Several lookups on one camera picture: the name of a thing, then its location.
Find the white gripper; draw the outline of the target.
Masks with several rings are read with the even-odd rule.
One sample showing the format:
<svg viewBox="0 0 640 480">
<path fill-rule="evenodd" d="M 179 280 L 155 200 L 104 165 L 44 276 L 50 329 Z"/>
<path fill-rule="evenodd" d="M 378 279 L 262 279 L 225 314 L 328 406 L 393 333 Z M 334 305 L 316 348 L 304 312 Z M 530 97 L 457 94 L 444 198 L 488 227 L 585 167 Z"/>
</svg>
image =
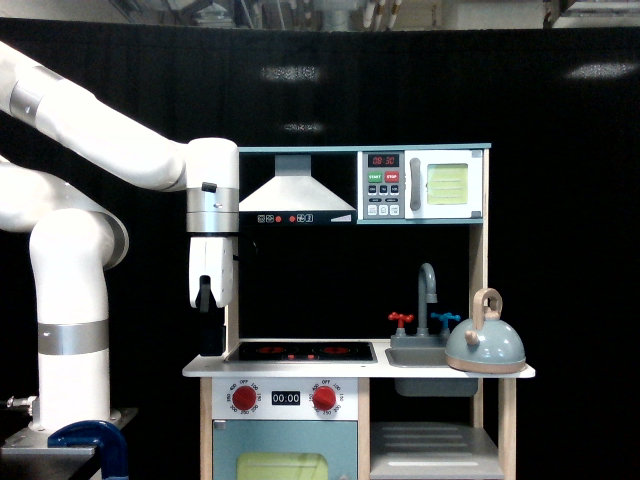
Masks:
<svg viewBox="0 0 640 480">
<path fill-rule="evenodd" d="M 221 356 L 226 350 L 224 307 L 237 298 L 236 252 L 236 236 L 190 238 L 189 300 L 200 312 L 198 351 L 201 356 Z"/>
</svg>

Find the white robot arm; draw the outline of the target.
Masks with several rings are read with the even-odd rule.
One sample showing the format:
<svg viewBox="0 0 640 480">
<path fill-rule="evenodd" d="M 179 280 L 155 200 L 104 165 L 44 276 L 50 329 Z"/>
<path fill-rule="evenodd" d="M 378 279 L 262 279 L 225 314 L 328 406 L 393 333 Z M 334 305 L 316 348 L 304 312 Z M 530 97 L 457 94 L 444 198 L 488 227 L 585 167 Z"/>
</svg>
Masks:
<svg viewBox="0 0 640 480">
<path fill-rule="evenodd" d="M 189 300 L 234 297 L 239 151 L 222 138 L 171 141 L 100 102 L 16 49 L 1 48 L 1 109 L 82 158 L 143 189 L 187 195 Z M 1 227 L 29 234 L 38 322 L 39 409 L 53 432 L 111 415 L 105 271 L 126 256 L 123 223 L 60 178 L 1 163 Z"/>
</svg>

